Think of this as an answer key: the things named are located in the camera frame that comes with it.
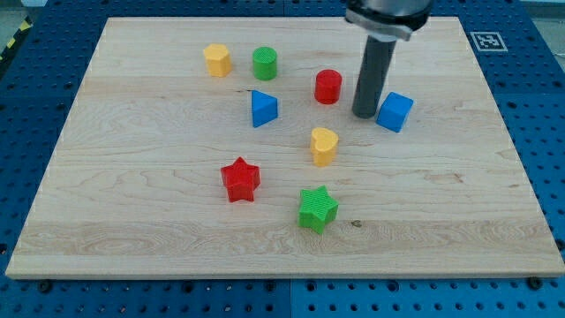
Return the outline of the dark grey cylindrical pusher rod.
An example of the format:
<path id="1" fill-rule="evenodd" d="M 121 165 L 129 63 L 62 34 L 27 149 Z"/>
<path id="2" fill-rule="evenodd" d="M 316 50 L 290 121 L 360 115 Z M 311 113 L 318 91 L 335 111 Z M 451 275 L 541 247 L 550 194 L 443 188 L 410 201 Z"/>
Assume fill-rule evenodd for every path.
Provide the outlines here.
<path id="1" fill-rule="evenodd" d="M 355 116 L 370 118 L 376 114 L 395 46 L 396 42 L 367 37 L 351 109 Z"/>

